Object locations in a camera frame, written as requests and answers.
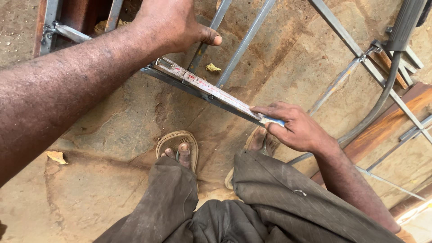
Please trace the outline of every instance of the blue handle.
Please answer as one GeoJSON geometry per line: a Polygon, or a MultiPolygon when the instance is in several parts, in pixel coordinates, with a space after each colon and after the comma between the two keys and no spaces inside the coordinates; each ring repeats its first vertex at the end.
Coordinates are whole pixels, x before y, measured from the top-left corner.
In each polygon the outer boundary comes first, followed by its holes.
{"type": "Polygon", "coordinates": [[[285,127],[285,122],[283,120],[275,119],[275,118],[272,118],[272,117],[266,116],[266,115],[264,115],[264,118],[267,118],[267,119],[271,120],[272,122],[275,122],[275,123],[285,127]]]}

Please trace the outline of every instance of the tape measure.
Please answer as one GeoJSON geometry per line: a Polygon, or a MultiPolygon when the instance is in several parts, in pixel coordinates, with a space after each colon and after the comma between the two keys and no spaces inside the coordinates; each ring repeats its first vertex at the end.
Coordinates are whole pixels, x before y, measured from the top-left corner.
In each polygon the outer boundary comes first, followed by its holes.
{"type": "Polygon", "coordinates": [[[210,95],[213,95],[214,97],[222,100],[223,102],[225,102],[228,105],[235,107],[236,109],[242,111],[243,113],[250,115],[251,117],[257,119],[260,123],[265,124],[267,122],[275,122],[281,126],[285,125],[285,122],[282,120],[274,119],[274,118],[268,117],[266,115],[263,115],[261,113],[252,112],[249,109],[249,105],[243,103],[239,99],[233,97],[232,95],[219,89],[218,87],[210,84],[209,82],[196,76],[195,74],[189,72],[188,70],[180,67],[175,62],[173,62],[173,61],[171,61],[165,57],[158,58],[156,60],[155,65],[157,65],[158,67],[162,68],[163,70],[179,77],[182,80],[188,81],[190,84],[194,85],[198,89],[200,89],[200,90],[202,90],[202,91],[204,91],[210,95]]]}

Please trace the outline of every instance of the gray trousers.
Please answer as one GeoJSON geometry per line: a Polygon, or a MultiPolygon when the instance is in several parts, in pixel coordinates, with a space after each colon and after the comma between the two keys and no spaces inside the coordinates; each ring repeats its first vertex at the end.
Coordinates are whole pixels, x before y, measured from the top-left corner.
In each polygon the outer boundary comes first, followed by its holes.
{"type": "Polygon", "coordinates": [[[238,200],[209,200],[196,212],[196,175],[169,157],[128,216],[95,243],[403,242],[292,166],[250,151],[235,155],[238,200]]]}

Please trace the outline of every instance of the flip-flop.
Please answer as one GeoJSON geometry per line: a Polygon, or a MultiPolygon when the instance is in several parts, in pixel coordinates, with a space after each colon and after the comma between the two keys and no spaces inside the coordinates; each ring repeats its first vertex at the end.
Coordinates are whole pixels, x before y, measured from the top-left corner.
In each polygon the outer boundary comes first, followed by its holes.
{"type": "Polygon", "coordinates": [[[175,131],[163,136],[156,146],[156,159],[160,158],[161,154],[165,152],[165,149],[171,148],[177,155],[176,160],[178,161],[178,146],[181,143],[189,144],[189,150],[191,152],[191,170],[195,173],[198,161],[198,143],[195,137],[188,131],[175,131]]]}
{"type": "MultiPolygon", "coordinates": [[[[258,128],[260,128],[260,127],[261,126],[257,126],[255,128],[255,130],[251,133],[251,135],[246,140],[246,144],[243,147],[243,149],[245,149],[245,150],[248,149],[249,145],[251,144],[251,142],[252,142],[252,140],[254,138],[255,133],[258,131],[258,128]]],[[[269,153],[267,151],[267,142],[266,141],[267,141],[267,135],[264,137],[263,147],[260,150],[258,150],[257,153],[262,153],[262,154],[265,154],[265,155],[269,156],[269,153]]],[[[277,144],[276,144],[276,147],[277,147],[277,146],[279,146],[280,142],[279,142],[279,140],[276,140],[276,141],[277,141],[277,144]]],[[[233,173],[234,173],[234,167],[228,172],[228,175],[226,176],[225,181],[224,181],[225,182],[225,186],[228,189],[231,189],[231,190],[233,190],[233,187],[232,187],[232,184],[231,184],[233,173]]]]}

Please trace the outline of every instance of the hand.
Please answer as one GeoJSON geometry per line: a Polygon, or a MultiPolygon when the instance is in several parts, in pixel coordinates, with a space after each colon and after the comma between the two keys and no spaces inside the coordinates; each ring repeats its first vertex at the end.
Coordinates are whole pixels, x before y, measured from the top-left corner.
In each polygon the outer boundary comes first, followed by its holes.
{"type": "Polygon", "coordinates": [[[281,143],[294,150],[321,155],[329,149],[339,148],[336,139],[327,134],[300,106],[278,101],[268,107],[251,106],[250,109],[285,121],[284,127],[274,122],[268,122],[265,126],[281,143]]]}
{"type": "Polygon", "coordinates": [[[186,51],[196,42],[222,43],[215,30],[196,21],[194,0],[144,0],[132,24],[138,29],[151,28],[161,55],[186,51]]]}

